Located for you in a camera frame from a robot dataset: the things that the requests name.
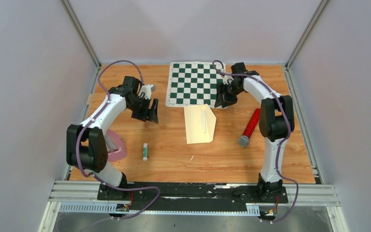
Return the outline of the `cream envelope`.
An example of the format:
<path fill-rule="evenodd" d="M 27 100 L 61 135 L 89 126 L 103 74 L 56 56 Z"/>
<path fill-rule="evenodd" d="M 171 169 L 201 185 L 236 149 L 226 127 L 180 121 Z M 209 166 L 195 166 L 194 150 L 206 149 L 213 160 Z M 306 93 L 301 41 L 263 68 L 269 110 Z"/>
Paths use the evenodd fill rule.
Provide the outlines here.
<path fill-rule="evenodd" d="M 200 111 L 204 107 L 206 111 L 206 133 L 202 132 Z M 210 143 L 214 140 L 216 116 L 209 105 L 188 105 L 184 107 L 185 131 L 187 144 Z"/>

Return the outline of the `tan paper letter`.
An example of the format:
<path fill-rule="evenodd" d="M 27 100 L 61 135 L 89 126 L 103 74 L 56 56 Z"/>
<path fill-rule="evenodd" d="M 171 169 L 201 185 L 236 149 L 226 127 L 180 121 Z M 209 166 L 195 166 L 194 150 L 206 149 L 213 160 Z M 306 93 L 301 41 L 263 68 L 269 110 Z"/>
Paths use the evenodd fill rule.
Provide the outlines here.
<path fill-rule="evenodd" d="M 206 131 L 207 131 L 207 124 L 206 124 L 206 111 L 205 111 L 205 108 L 204 107 L 201 108 L 200 119 L 201 119 L 202 132 L 203 133 L 206 133 Z"/>

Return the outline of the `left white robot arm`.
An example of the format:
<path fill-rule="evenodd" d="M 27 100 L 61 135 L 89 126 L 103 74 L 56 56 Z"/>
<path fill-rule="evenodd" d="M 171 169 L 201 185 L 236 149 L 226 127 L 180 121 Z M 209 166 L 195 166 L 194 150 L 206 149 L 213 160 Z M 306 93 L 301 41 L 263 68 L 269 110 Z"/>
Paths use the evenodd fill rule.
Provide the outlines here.
<path fill-rule="evenodd" d="M 99 200 L 123 200 L 129 193 L 126 175 L 112 165 L 127 156 L 126 145 L 109 127 L 126 109 L 132 111 L 134 119 L 158 123 L 158 99 L 151 98 L 155 89 L 155 85 L 125 76 L 121 85 L 106 92 L 104 101 L 89 118 L 67 128 L 66 162 L 99 179 Z"/>

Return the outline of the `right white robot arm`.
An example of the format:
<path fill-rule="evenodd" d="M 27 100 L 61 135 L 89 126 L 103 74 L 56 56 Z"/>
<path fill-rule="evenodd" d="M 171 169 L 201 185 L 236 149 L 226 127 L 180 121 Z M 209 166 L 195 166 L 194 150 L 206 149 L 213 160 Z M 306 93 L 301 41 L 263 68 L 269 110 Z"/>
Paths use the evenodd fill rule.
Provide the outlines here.
<path fill-rule="evenodd" d="M 236 104 L 242 92 L 251 94 L 260 104 L 258 125 L 265 139 L 265 155 L 254 196 L 268 202 L 283 192 L 280 166 L 286 143 L 295 128 L 293 100 L 273 90 L 258 72 L 248 71 L 243 62 L 232 65 L 231 73 L 222 71 L 225 66 L 219 60 L 214 60 L 212 66 L 223 77 L 223 82 L 216 85 L 216 108 Z"/>

